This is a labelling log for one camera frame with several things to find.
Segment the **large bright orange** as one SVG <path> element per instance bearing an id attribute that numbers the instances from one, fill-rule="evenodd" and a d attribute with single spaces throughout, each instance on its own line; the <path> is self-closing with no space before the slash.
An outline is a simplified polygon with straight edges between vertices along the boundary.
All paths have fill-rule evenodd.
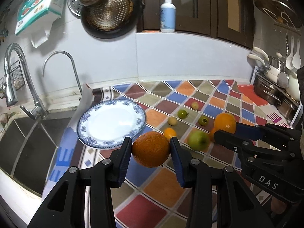
<path id="1" fill-rule="evenodd" d="M 229 113 L 218 114 L 214 120 L 214 129 L 215 131 L 223 130 L 234 134 L 237 129 L 235 117 Z"/>

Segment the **green apple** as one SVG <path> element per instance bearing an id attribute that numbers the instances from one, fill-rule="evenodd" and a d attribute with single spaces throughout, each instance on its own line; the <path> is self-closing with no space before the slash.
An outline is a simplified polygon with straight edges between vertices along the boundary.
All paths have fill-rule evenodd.
<path id="1" fill-rule="evenodd" d="M 201 130 L 191 132 L 188 137 L 188 145 L 195 151 L 206 151 L 209 144 L 209 135 Z"/>

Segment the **small green tomato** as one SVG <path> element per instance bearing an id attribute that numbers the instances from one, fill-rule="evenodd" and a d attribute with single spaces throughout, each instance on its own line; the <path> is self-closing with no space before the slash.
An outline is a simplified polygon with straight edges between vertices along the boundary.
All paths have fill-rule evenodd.
<path id="1" fill-rule="evenodd" d="M 208 124 L 208 118 L 204 115 L 202 115 L 199 120 L 198 120 L 198 123 L 201 125 L 201 126 L 206 126 Z"/>
<path id="2" fill-rule="evenodd" d="M 183 119 L 187 118 L 188 112 L 185 109 L 180 109 L 178 111 L 177 115 L 181 120 L 183 120 Z"/>

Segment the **small tangerine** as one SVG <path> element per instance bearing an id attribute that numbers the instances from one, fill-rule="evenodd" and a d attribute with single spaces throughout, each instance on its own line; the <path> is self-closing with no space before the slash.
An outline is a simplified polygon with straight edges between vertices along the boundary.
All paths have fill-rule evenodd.
<path id="1" fill-rule="evenodd" d="M 171 140 L 172 137 L 176 137 L 177 134 L 176 134 L 176 131 L 172 128 L 166 128 L 163 132 L 164 136 L 166 137 L 166 139 L 168 141 Z"/>
<path id="2" fill-rule="evenodd" d="M 214 139 L 214 134 L 215 134 L 215 132 L 217 132 L 217 128 L 216 128 L 216 127 L 213 127 L 212 130 L 211 130 L 210 133 L 209 133 L 209 139 L 210 139 L 210 141 L 212 141 L 212 142 L 215 142 L 215 139 Z"/>

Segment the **small yellow fruit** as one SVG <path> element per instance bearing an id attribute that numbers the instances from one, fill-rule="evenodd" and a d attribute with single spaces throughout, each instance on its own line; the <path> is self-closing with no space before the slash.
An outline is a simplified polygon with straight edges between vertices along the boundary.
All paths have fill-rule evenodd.
<path id="1" fill-rule="evenodd" d="M 168 118 L 167 123 L 170 126 L 176 126 L 177 123 L 178 123 L 178 120 L 175 117 L 171 116 L 171 117 Z"/>

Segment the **large dark orange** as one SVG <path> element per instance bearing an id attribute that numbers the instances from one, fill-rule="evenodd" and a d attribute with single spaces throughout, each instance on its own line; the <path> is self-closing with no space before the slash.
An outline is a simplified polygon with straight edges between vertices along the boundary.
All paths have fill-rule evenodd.
<path id="1" fill-rule="evenodd" d="M 169 157 L 169 141 L 159 132 L 146 132 L 133 143 L 132 155 L 144 167 L 158 167 Z"/>

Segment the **chrome kitchen faucet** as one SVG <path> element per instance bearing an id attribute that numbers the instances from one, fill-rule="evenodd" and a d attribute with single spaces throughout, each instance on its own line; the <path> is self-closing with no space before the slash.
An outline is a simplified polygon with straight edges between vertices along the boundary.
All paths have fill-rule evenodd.
<path id="1" fill-rule="evenodd" d="M 19 57 L 19 64 L 14 68 L 11 67 L 11 54 L 13 52 L 15 52 Z M 48 111 L 35 90 L 24 52 L 17 43 L 11 43 L 6 49 L 4 57 L 4 73 L 4 97 L 6 99 L 7 107 L 17 104 L 17 90 L 27 83 L 35 107 L 32 111 L 26 109 L 23 105 L 20 105 L 20 108 L 33 120 L 36 120 L 38 117 L 44 119 L 48 115 Z"/>

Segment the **stainless steel sink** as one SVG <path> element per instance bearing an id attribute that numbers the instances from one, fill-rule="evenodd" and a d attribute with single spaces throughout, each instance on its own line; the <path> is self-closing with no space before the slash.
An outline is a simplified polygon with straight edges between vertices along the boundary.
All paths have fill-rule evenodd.
<path id="1" fill-rule="evenodd" d="M 73 115 L 74 111 L 66 111 L 49 114 L 42 121 L 13 120 L 1 138 L 1 170 L 42 197 L 47 180 L 57 181 L 66 167 L 79 165 L 81 147 L 71 139 L 60 144 Z"/>

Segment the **white hanging ladle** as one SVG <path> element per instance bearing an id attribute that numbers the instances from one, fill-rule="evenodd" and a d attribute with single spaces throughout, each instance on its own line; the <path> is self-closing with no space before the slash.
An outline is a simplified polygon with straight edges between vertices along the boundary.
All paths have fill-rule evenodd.
<path id="1" fill-rule="evenodd" d="M 300 69 L 301 67 L 301 58 L 300 58 L 300 39 L 297 39 L 296 43 L 296 53 L 292 58 L 292 65 L 296 69 Z"/>

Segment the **blue white patterned plate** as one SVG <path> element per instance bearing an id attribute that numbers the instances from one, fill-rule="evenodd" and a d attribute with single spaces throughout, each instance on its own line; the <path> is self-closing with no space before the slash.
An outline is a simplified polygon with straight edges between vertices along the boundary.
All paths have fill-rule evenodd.
<path id="1" fill-rule="evenodd" d="M 146 126 L 146 114 L 130 100 L 108 100 L 85 111 L 77 124 L 77 136 L 86 146 L 109 150 L 118 148 L 125 137 L 133 141 Z"/>

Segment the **white blue lotion bottle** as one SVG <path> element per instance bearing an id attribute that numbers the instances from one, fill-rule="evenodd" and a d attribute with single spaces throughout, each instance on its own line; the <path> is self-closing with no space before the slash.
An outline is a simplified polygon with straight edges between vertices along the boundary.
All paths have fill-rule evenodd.
<path id="1" fill-rule="evenodd" d="M 164 0 L 160 6 L 160 30 L 164 33 L 174 33 L 176 24 L 176 7 L 172 0 Z"/>

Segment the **thin gooseneck water tap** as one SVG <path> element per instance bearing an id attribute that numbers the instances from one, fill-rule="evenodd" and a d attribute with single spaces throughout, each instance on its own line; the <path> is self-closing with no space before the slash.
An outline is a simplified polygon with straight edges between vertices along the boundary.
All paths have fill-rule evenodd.
<path id="1" fill-rule="evenodd" d="M 51 91 L 77 88 L 76 94 L 82 96 L 82 85 L 73 56 L 63 50 L 53 51 L 43 62 L 41 76 L 46 76 Z"/>

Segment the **black frying pan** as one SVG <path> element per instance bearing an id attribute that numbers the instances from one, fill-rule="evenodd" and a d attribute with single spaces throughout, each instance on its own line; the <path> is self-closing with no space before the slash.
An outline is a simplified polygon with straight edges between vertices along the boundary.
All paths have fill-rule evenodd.
<path id="1" fill-rule="evenodd" d="M 80 17 L 85 31 L 109 40 L 131 31 L 138 23 L 144 5 L 141 0 L 107 0 L 97 7 L 83 6 Z"/>

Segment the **teal paper towel pack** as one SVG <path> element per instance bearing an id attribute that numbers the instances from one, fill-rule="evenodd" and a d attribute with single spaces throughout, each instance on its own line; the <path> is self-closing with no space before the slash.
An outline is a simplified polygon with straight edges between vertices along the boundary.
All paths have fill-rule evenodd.
<path id="1" fill-rule="evenodd" d="M 17 13 L 15 36 L 38 48 L 48 40 L 53 22 L 62 17 L 64 5 L 65 0 L 24 0 Z"/>

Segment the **dark wooden window frame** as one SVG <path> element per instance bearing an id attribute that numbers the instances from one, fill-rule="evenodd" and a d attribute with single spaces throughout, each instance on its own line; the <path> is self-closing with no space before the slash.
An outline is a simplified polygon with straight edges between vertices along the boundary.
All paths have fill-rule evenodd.
<path id="1" fill-rule="evenodd" d="M 143 0 L 137 31 L 160 30 L 164 0 Z M 252 49 L 255 31 L 253 0 L 172 0 L 178 32 L 205 35 Z"/>

